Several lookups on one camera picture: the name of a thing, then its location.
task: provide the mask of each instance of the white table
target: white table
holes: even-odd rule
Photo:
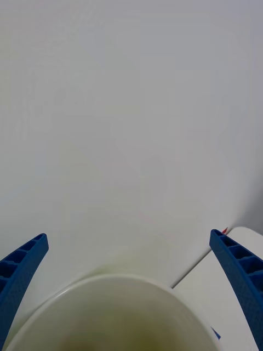
[[[229,233],[263,259],[263,236],[244,228]],[[203,258],[175,290],[221,335],[224,351],[258,351],[234,291],[213,252]]]

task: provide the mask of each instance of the white wall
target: white wall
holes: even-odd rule
[[[165,284],[262,190],[262,1],[0,2],[0,257],[24,304],[111,262]]]

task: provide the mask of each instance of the white surface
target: white surface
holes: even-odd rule
[[[37,310],[7,351],[220,351],[202,323],[170,288],[107,275],[74,284]]]
[[[0,258],[41,232],[50,244],[18,316],[111,261],[171,284],[248,208],[262,187],[262,11],[0,1]]]
[[[239,244],[263,259],[263,236],[247,228],[229,233]],[[224,351],[258,351],[236,295],[213,252],[176,287],[221,335]]]

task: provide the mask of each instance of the white bowl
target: white bowl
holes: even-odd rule
[[[213,330],[172,289],[129,275],[73,284],[44,303],[7,351],[219,351]]]

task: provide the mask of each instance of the blue plastic arm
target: blue plastic arm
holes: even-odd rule
[[[210,246],[238,298],[259,351],[263,351],[263,261],[218,230]]]
[[[0,261],[0,350],[26,289],[47,251],[47,236],[40,234]]]

